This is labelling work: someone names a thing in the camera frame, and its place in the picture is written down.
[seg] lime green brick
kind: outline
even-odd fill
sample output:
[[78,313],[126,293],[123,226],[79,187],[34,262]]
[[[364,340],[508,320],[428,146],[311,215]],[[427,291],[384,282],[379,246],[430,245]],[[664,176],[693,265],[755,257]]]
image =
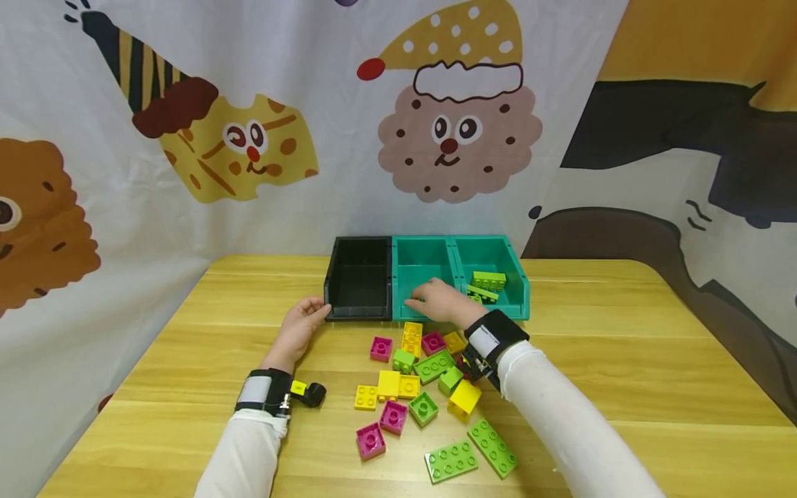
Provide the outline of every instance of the lime green brick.
[[454,360],[451,354],[443,349],[434,353],[429,358],[415,363],[415,373],[421,378],[421,384],[425,386],[437,377],[443,375],[443,372],[453,366]]
[[503,273],[473,272],[470,284],[492,292],[501,292],[506,285],[506,275]]
[[393,370],[409,375],[412,371],[413,363],[415,363],[415,355],[412,353],[403,349],[397,349],[393,352]]
[[437,403],[425,391],[410,402],[410,415],[421,427],[426,427],[439,412]]
[[468,436],[501,479],[517,466],[517,457],[509,451],[501,436],[484,418],[471,427]]
[[479,468],[473,445],[465,439],[457,444],[435,449],[424,455],[432,484]]
[[458,368],[451,367],[440,376],[440,380],[438,380],[438,387],[443,394],[450,397],[451,393],[453,393],[453,390],[457,387],[459,381],[462,380],[462,377],[464,377],[464,375]]
[[481,301],[485,304],[495,304],[498,301],[498,295],[495,292],[485,291],[483,288],[468,286],[468,296],[476,295],[481,297]]

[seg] wooden table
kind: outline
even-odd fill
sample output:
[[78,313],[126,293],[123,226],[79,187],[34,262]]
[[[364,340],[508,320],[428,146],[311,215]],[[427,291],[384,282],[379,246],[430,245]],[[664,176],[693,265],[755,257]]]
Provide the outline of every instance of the wooden table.
[[[217,261],[152,344],[40,496],[192,496],[241,382],[285,311],[322,294],[326,257]],[[633,261],[528,260],[525,329],[636,452],[668,496],[793,496],[797,430],[651,269]],[[475,472],[432,486],[423,454],[466,437],[443,409],[423,431],[408,421],[387,454],[361,463],[355,430],[377,413],[352,409],[376,384],[374,335],[399,325],[328,325],[297,377],[328,388],[320,410],[295,406],[273,496],[570,496],[537,436],[485,381],[476,416],[515,434],[516,471]]]

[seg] left hand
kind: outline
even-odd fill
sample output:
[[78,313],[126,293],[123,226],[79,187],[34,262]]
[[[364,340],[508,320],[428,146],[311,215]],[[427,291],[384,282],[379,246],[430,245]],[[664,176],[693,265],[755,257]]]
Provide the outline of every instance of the left hand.
[[277,368],[293,373],[293,369],[310,345],[313,333],[332,310],[320,297],[306,297],[285,314],[280,331],[263,358],[260,368]]

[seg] cartoon eye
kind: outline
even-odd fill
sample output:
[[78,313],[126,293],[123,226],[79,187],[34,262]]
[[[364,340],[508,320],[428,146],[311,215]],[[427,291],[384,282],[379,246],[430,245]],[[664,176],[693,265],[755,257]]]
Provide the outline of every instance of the cartoon eye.
[[451,121],[444,115],[440,115],[434,120],[432,124],[432,140],[436,144],[442,143],[443,140],[451,136]]
[[457,123],[457,141],[467,145],[479,140],[481,136],[481,120],[476,116],[465,116]]
[[257,120],[251,120],[246,127],[249,129],[249,137],[252,139],[252,144],[258,152],[263,154],[269,148],[269,137],[265,135],[263,124]]
[[21,220],[19,205],[7,197],[0,197],[0,232],[13,230]]
[[238,154],[246,153],[246,133],[237,123],[230,123],[224,127],[224,143]]

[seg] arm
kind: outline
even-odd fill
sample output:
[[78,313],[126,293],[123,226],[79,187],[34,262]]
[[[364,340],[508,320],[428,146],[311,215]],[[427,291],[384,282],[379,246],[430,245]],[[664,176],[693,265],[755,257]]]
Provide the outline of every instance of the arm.
[[[497,342],[474,340],[486,323],[487,309],[441,280],[416,288],[405,301],[432,320],[461,327],[485,359]],[[489,330],[495,337],[528,336],[506,320],[506,330]],[[501,393],[526,419],[553,456],[573,496],[648,498],[664,496],[653,478],[595,405],[584,396],[545,354],[527,340],[515,343],[497,356]]]
[[[331,309],[319,297],[307,298],[291,308],[258,368],[293,375],[296,362]],[[287,432],[284,418],[260,410],[235,412],[199,479],[194,498],[267,498],[277,470],[280,442]]]

